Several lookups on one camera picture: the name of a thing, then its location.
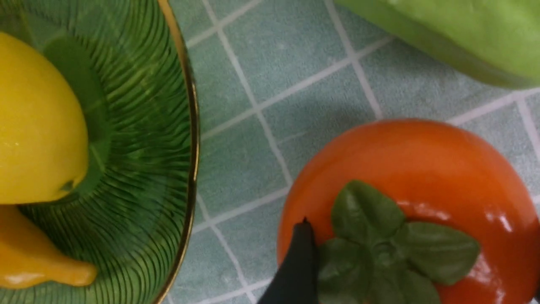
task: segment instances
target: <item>glass bowl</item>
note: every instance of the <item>glass bowl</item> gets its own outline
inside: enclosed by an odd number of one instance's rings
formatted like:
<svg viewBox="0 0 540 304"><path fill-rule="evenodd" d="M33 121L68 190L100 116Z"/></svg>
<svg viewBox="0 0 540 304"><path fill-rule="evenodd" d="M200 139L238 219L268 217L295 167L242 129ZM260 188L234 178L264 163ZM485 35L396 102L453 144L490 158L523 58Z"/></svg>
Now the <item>glass bowl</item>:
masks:
<svg viewBox="0 0 540 304"><path fill-rule="evenodd" d="M191 231L199 150L195 88L167 0L0 0L0 31L58 68L90 139L89 173L69 196L19 208L99 270L88 287L0 289L0 304L161 303Z"/></svg>

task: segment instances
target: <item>persimmon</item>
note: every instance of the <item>persimmon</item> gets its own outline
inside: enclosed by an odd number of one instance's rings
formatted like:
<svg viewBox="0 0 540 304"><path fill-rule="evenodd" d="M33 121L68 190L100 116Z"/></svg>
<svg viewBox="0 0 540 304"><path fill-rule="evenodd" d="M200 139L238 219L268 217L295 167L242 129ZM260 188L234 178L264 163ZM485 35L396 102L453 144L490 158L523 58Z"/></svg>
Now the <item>persimmon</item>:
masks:
<svg viewBox="0 0 540 304"><path fill-rule="evenodd" d="M470 273L436 285L443 304L525 304L540 281L540 223L510 163L480 137L424 120L362 125L326 145L303 169L287 198L278 263L293 226L307 219L318 246L334 238L334 201L352 180L394 200L408 221L460 230L481 246Z"/></svg>

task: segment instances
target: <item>lemon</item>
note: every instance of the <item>lemon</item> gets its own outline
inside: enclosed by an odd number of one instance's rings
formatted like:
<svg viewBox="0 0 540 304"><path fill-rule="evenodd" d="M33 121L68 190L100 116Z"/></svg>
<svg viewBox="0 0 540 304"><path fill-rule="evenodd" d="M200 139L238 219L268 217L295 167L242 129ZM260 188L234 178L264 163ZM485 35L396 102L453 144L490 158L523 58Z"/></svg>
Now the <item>lemon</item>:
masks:
<svg viewBox="0 0 540 304"><path fill-rule="evenodd" d="M62 198L86 175L88 134L60 72L0 32L0 204Z"/></svg>

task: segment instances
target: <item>green vegetable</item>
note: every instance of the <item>green vegetable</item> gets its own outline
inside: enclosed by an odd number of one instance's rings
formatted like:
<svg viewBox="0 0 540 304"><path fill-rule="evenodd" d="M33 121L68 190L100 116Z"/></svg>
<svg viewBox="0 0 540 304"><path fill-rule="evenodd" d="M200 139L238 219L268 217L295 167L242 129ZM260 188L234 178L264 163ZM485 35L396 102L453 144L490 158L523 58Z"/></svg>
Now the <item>green vegetable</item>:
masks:
<svg viewBox="0 0 540 304"><path fill-rule="evenodd" d="M336 0L485 83L540 85L538 0Z"/></svg>
<svg viewBox="0 0 540 304"><path fill-rule="evenodd" d="M469 274L480 244L439 224L406 222L397 204L352 181L332 209L336 238L319 248L325 304L440 304L432 280L453 285Z"/></svg>

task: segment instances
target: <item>bowl rim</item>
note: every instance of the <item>bowl rim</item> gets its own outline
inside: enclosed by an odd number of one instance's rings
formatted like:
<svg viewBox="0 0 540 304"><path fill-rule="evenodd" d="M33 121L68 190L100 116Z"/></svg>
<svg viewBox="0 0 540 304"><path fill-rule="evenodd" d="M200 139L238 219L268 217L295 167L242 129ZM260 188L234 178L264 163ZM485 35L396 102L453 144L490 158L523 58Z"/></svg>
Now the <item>bowl rim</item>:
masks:
<svg viewBox="0 0 540 304"><path fill-rule="evenodd" d="M195 204L197 200L197 172L199 168L199 150L200 150L200 127L199 127L199 107L197 102L197 91L195 89L195 80L193 78L193 71L191 69L190 60L187 55L186 44L180 26L174 16L174 12L169 3L169 0L156 0L161 8L169 31L174 40L174 45L178 53L178 59L182 67L182 73L184 74L184 83L186 85L188 103L190 107L190 133L191 133L191 160L190 160L190 173L188 177L187 187L187 208L186 208L186 220L184 222L183 234L180 238L180 245L178 253L174 259L171 273L169 274L165 285L153 300L152 304L161 304L169 291L172 288L174 280L180 271L180 266L184 261L184 257L187 251L187 245L191 236L191 229L193 227L193 218L195 214Z"/></svg>

